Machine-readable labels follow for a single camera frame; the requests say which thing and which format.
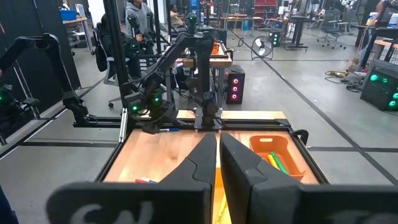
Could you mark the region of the green highlighter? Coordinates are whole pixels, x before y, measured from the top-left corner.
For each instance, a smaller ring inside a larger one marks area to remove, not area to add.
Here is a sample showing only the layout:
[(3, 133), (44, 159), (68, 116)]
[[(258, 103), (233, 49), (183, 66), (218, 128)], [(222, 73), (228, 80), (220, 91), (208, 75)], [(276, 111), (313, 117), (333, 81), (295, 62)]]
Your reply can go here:
[(282, 164), (281, 160), (277, 157), (277, 154), (273, 151), (271, 151), (270, 154), (273, 156), (274, 160), (276, 161), (277, 165), (279, 166), (279, 168), (280, 168), (279, 170), (281, 170), (285, 174), (289, 174), (287, 169)]

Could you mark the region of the orange plastic bin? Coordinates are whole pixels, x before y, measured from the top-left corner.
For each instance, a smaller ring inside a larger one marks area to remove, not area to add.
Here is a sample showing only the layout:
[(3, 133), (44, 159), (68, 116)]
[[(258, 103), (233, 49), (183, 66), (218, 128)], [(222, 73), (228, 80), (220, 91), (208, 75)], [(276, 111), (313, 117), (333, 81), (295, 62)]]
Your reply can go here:
[(250, 148), (266, 162), (267, 155), (273, 151), (281, 160), (284, 167), (289, 172), (289, 176), (297, 180), (302, 180), (306, 174), (305, 169), (300, 169), (289, 151), (289, 140), (283, 136), (265, 135), (250, 137)]

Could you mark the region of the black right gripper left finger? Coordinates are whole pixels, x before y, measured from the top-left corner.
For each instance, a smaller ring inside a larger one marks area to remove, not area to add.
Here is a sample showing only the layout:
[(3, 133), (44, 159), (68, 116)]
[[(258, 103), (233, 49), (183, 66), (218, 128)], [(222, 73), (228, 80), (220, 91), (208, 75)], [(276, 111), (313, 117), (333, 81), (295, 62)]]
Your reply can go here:
[(156, 184), (74, 182), (46, 204), (50, 224), (211, 224), (217, 140), (204, 135)]

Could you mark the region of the silver aluminium bracket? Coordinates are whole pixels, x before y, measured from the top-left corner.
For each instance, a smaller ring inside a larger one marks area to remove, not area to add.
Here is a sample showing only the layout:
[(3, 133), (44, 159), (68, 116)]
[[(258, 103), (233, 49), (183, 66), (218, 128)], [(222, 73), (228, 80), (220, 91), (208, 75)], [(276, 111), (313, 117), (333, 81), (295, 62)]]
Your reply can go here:
[(127, 124), (128, 124), (128, 110), (127, 108), (123, 108), (121, 112), (121, 125), (119, 130), (119, 142), (123, 143), (126, 140), (127, 134)]

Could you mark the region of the slim yellow highlighter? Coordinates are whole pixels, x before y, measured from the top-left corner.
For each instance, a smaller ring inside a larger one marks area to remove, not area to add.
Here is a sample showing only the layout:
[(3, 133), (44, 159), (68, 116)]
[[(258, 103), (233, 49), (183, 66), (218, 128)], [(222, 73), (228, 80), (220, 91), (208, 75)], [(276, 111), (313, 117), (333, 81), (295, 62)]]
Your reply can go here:
[(218, 213), (217, 219), (216, 219), (216, 224), (221, 224), (221, 221), (223, 219), (223, 214), (224, 214), (224, 211), (225, 211), (226, 207), (227, 207), (227, 203), (226, 202), (222, 202), (221, 205), (220, 205), (220, 209), (219, 209), (219, 213)]

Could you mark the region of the black background desk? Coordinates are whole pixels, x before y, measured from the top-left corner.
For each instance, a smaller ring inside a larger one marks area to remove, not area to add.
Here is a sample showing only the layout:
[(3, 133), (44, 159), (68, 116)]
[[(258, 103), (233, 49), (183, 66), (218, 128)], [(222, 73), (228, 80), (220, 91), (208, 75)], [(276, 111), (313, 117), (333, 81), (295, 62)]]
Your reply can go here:
[[(293, 49), (304, 49), (308, 50), (308, 46), (301, 43), (302, 31), (304, 22), (307, 20), (303, 16), (289, 16), (286, 19), (275, 18), (272, 21), (279, 23), (281, 27), (271, 27), (269, 37), (272, 39), (271, 42), (275, 45), (277, 42), (280, 46), (283, 46), (285, 50)], [(289, 25), (293, 25), (293, 36), (291, 39), (287, 37), (289, 31)]]

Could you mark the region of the black upright frame post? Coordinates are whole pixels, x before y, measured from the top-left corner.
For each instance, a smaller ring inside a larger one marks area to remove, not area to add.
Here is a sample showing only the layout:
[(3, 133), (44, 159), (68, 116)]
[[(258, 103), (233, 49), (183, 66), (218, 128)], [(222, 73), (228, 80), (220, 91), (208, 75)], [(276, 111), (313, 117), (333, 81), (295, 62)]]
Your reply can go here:
[(125, 96), (131, 93), (129, 87), (127, 86), (128, 79), (128, 68), (125, 61), (124, 47), (121, 38), (120, 23), (118, 17), (118, 10), (116, 5), (116, 0), (103, 0), (105, 14), (108, 20), (109, 33), (113, 48), (113, 55), (116, 64), (116, 71), (119, 82), (119, 91), (121, 94), (121, 101), (126, 112), (126, 124), (130, 127), (133, 124), (133, 120), (129, 114), (128, 103)]

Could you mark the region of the grey office chair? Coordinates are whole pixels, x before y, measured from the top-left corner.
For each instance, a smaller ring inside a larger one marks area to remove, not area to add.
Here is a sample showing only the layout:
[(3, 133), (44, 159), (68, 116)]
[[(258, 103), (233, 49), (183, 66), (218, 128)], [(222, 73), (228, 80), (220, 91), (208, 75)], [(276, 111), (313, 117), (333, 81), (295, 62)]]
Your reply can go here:
[(337, 9), (329, 9), (325, 11), (323, 20), (321, 22), (320, 30), (325, 34), (323, 37), (318, 37), (317, 42), (324, 41), (322, 47), (330, 46), (332, 49), (339, 45), (341, 48), (346, 47), (338, 43), (338, 39), (345, 35), (353, 35), (350, 31), (351, 21), (356, 15), (356, 10), (347, 9), (340, 15)]

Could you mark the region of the computer tower red lights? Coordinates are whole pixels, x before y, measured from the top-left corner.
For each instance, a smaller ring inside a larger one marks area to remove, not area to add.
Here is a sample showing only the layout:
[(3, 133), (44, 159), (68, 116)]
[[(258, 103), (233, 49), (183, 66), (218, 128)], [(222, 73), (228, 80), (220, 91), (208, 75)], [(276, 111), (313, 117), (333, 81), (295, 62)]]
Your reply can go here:
[(241, 104), (243, 101), (245, 71), (240, 65), (232, 65), (224, 72), (227, 104)]

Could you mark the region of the yellow Sharpie highlighter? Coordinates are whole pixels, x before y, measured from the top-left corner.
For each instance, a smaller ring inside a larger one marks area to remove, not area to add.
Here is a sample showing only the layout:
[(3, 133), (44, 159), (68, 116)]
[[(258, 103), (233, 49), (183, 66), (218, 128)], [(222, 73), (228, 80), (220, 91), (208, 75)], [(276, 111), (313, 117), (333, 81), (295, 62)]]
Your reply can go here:
[(280, 169), (279, 166), (277, 165), (276, 161), (274, 160), (273, 156), (271, 154), (267, 155), (267, 160), (269, 161), (269, 163), (275, 167), (276, 169)]

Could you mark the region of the person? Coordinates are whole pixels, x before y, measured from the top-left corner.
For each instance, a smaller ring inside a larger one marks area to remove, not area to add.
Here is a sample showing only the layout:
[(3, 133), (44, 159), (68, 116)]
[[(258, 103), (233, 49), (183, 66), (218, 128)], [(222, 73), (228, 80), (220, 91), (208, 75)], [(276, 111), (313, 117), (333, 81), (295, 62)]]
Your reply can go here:
[(184, 15), (178, 13), (178, 9), (175, 4), (170, 5), (170, 20), (173, 26), (184, 25)]
[(136, 22), (139, 26), (140, 35), (144, 37), (145, 35), (149, 34), (150, 22), (147, 17), (147, 14), (152, 12), (150, 7), (143, 2), (143, 0), (126, 0), (126, 27), (127, 27), (127, 34), (132, 37), (131, 32), (131, 25), (128, 22), (129, 16), (135, 16)]

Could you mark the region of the computer tower green lights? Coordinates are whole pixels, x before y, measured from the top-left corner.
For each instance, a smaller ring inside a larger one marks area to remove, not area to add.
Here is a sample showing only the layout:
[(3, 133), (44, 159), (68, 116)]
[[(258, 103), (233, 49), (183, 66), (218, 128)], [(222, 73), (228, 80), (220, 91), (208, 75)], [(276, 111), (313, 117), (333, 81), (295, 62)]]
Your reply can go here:
[(381, 111), (398, 111), (398, 65), (374, 59), (360, 99)]

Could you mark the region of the black floor fan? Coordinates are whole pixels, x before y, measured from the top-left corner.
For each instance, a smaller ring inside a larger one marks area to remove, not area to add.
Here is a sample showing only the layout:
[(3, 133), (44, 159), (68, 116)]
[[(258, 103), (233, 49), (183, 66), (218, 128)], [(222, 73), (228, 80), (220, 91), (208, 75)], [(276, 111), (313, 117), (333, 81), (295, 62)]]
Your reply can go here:
[(251, 58), (272, 60), (274, 57), (274, 44), (267, 35), (256, 37), (251, 45)]

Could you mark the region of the wooden background robot table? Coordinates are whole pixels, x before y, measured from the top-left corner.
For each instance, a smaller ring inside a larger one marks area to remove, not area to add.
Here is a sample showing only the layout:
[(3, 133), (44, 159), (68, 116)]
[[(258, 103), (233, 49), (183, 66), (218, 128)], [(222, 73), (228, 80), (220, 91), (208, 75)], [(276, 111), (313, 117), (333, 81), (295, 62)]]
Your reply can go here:
[[(222, 73), (224, 72), (225, 68), (228, 68), (232, 65), (233, 60), (231, 59), (231, 56), (228, 55), (225, 44), (218, 43), (218, 45), (218, 53), (216, 55), (210, 55), (208, 58), (208, 62), (206, 62), (205, 65), (208, 66), (209, 70), (214, 68), (218, 69), (219, 72)], [(193, 58), (188, 56), (181, 56), (176, 59), (175, 63), (182, 63), (183, 68), (190, 69), (192, 77), (196, 77), (195, 71), (200, 72), (203, 68), (203, 66), (200, 65), (200, 61), (199, 59), (197, 59), (196, 56), (194, 56)], [(216, 93), (216, 103), (218, 107), (222, 107), (222, 96), (218, 86), (215, 86), (213, 91)]]

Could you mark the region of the black aluminium table frame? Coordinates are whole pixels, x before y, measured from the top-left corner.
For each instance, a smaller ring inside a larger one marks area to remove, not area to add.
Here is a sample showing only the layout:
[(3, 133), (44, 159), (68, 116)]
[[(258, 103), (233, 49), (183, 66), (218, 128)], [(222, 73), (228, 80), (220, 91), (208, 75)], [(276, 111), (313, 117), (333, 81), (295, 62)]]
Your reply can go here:
[[(133, 134), (137, 134), (138, 131), (142, 131), (142, 123), (138, 122), (137, 119), (132, 119), (133, 124), (127, 126), (126, 140), (123, 143), (118, 141), (114, 151), (111, 153), (108, 160), (105, 162), (103, 168), (101, 168), (99, 174), (96, 177), (96, 181), (103, 181), (111, 175), (110, 170), (115, 167), (115, 162), (123, 151), (123, 147), (127, 146), (129, 138)], [(197, 114), (191, 114), (190, 111), (184, 111), (183, 115), (178, 115), (177, 119), (173, 123), (164, 123), (159, 126), (160, 129), (165, 128), (179, 128), (181, 130), (192, 132), (205, 133), (207, 131), (214, 133), (221, 133), (223, 131), (270, 131), (272, 134), (276, 134), (278, 131), (282, 134), (287, 135), (289, 143), (294, 145), (294, 153), (292, 154), (294, 159), (303, 159), (309, 171), (312, 173), (316, 182), (319, 184), (329, 184), (329, 180), (319, 168), (314, 158), (310, 155), (306, 143), (308, 141), (309, 133), (304, 129), (294, 130), (289, 121), (285, 118), (267, 118), (267, 119), (240, 119), (240, 118), (222, 118), (215, 119), (215, 124), (212, 128), (201, 127), (201, 117)], [(119, 128), (121, 125), (121, 118), (114, 117), (94, 117), (77, 119), (73, 126), (75, 128)]]

